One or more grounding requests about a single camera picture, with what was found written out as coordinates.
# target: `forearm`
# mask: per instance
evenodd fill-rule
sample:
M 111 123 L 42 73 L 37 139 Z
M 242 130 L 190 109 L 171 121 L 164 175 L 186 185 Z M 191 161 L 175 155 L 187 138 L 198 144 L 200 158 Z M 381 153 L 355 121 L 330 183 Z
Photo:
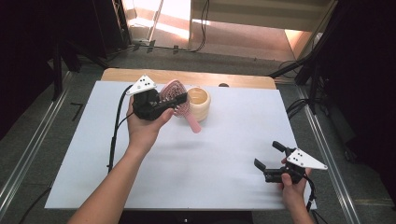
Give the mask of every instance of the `forearm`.
M 68 223 L 118 223 L 143 159 L 127 150 Z
M 304 205 L 290 209 L 290 214 L 293 224 L 314 224 L 314 221 L 311 216 L 309 216 Z

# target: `white tabletop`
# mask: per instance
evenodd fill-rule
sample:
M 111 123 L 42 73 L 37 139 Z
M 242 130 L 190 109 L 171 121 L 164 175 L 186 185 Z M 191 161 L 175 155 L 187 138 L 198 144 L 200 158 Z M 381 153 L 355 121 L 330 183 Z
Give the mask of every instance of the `white tabletop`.
M 105 178 L 118 103 L 130 84 L 96 82 L 46 208 L 79 208 Z M 193 133 L 186 120 L 176 117 L 163 126 L 140 167 L 125 209 L 284 209 L 281 191 L 276 184 L 265 183 L 253 164 L 257 158 L 268 168 L 282 166 L 285 154 L 272 147 L 273 141 L 297 147 L 279 91 L 202 88 L 212 98 L 202 131 Z M 126 97 L 121 119 L 128 101 Z M 122 124 L 115 163 L 127 143 L 126 124 Z M 307 186 L 305 199 L 309 192 Z

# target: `black cable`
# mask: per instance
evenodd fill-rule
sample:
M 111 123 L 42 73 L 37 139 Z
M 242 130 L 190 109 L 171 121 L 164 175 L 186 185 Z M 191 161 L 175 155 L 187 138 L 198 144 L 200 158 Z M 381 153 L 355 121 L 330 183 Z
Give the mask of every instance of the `black cable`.
M 305 105 L 306 105 L 306 101 L 301 101 L 300 103 L 291 107 L 290 110 L 288 111 L 288 114 L 299 112 L 302 109 L 302 107 L 304 107 Z
M 123 99 L 125 98 L 126 92 L 131 89 L 133 85 L 128 86 L 125 91 L 122 93 L 121 98 L 120 98 L 120 102 L 119 102 L 119 108 L 117 109 L 117 116 L 116 116 L 116 123 L 114 125 L 114 134 L 113 137 L 111 138 L 111 145 L 110 145 L 110 158 L 108 160 L 108 172 L 110 173 L 110 171 L 113 169 L 113 161 L 114 161 L 114 152 L 116 150 L 116 142 L 117 142 L 117 132 L 119 130 L 120 127 L 120 112 L 121 112 L 121 107 L 122 107 L 122 102 Z
M 308 100 L 308 99 L 299 99 L 299 100 L 294 101 L 294 102 L 288 107 L 288 109 L 286 109 L 286 112 L 289 113 L 292 109 L 294 109 L 294 108 L 297 106 L 297 104 L 305 103 L 305 101 L 307 101 L 307 100 Z
M 289 118 L 289 119 L 292 119 L 292 118 L 293 118 L 298 112 L 300 112 L 300 110 L 302 110 L 306 105 L 307 105 L 307 103 L 300 104 L 294 111 L 292 111 L 292 112 L 289 114 L 288 118 Z
M 279 70 L 280 67 L 281 67 L 284 63 L 297 63 L 297 61 L 294 61 L 294 60 L 293 60 L 293 61 L 285 61 L 285 62 L 281 63 L 281 64 L 277 67 L 277 70 Z M 294 78 L 294 77 L 288 77 L 288 76 L 286 76 L 286 74 L 282 74 L 282 76 L 283 76 L 283 77 L 286 77 L 286 78 Z
M 318 218 L 317 218 L 317 215 L 314 213 L 314 210 L 311 210 L 311 213 L 312 213 L 312 217 L 313 217 L 314 220 L 315 220 L 315 223 L 319 224 L 319 220 L 318 220 Z
M 320 219 L 321 219 L 322 221 L 324 221 L 324 223 L 329 224 L 329 223 L 328 223 L 317 211 L 312 210 L 311 213 L 312 213 L 312 215 L 315 217 L 315 219 L 317 220 L 317 222 L 318 222 L 318 218 L 317 218 L 316 216 L 320 217 Z
M 40 194 L 40 196 L 35 199 L 35 201 L 30 205 L 30 207 L 26 210 L 26 212 L 23 214 L 23 217 L 21 218 L 21 221 L 19 222 L 20 224 L 24 223 L 24 220 L 27 218 L 29 215 L 30 211 L 35 207 L 35 205 L 52 189 L 52 181 L 49 183 L 48 187 L 44 192 Z
M 309 186 L 311 187 L 311 194 L 309 195 L 308 203 L 306 204 L 306 211 L 309 212 L 312 202 L 316 199 L 315 193 L 317 190 L 315 189 L 314 182 L 308 177 L 308 175 L 304 174 L 303 178 L 308 181 Z
M 204 24 L 204 12 L 205 12 L 205 9 L 206 9 L 206 15 L 205 15 L 205 24 Z M 204 9 L 202 10 L 202 14 L 201 14 L 201 30 L 202 30 L 201 45 L 198 47 L 198 49 L 193 50 L 193 52 L 197 52 L 197 51 L 201 50 L 205 46 L 205 42 L 206 42 L 206 23 L 207 23 L 208 12 L 209 12 L 209 0 L 207 0 L 205 2 Z
M 119 128 L 119 127 L 121 126 L 121 124 L 122 124 L 126 119 L 128 119 L 129 117 L 131 117 L 133 113 L 134 113 L 134 112 L 132 112 L 131 114 L 129 114 L 127 117 L 125 117 L 125 119 L 123 119 L 123 120 L 119 123 L 119 126 L 118 126 L 117 128 Z

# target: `metal rail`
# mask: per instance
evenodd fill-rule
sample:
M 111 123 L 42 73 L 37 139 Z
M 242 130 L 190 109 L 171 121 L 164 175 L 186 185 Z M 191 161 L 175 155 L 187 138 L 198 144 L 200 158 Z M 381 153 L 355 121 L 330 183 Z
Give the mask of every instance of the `metal rail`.
M 12 199 L 14 198 L 19 186 L 21 185 L 22 180 L 24 179 L 30 165 L 35 159 L 35 155 L 40 149 L 41 143 L 46 137 L 52 122 L 58 114 L 59 109 L 64 102 L 64 98 L 69 91 L 69 84 L 72 81 L 73 77 L 73 73 L 71 72 L 67 72 L 65 74 L 64 91 L 61 93 L 60 97 L 58 97 L 58 100 L 53 101 L 50 104 L 49 109 L 47 110 L 40 124 L 38 125 L 35 134 L 30 140 L 27 148 L 24 150 L 20 160 L 18 161 L 18 164 L 14 168 L 6 184 L 2 187 L 0 192 L 0 221 L 3 219 Z

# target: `pink hairbrush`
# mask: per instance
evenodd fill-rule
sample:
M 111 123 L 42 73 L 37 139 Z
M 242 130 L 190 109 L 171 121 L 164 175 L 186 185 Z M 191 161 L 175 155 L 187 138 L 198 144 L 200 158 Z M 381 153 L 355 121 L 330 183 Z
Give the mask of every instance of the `pink hairbrush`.
M 186 89 L 184 88 L 183 84 L 180 81 L 174 79 L 168 84 L 166 84 L 160 92 L 160 100 L 166 99 L 174 99 L 176 96 L 186 93 Z M 187 101 L 181 105 L 178 105 L 175 108 L 175 116 L 176 117 L 184 117 L 187 122 L 190 124 L 190 127 L 194 133 L 198 133 L 201 131 L 201 126 L 195 119 L 195 117 L 190 112 L 190 100 L 189 98 Z

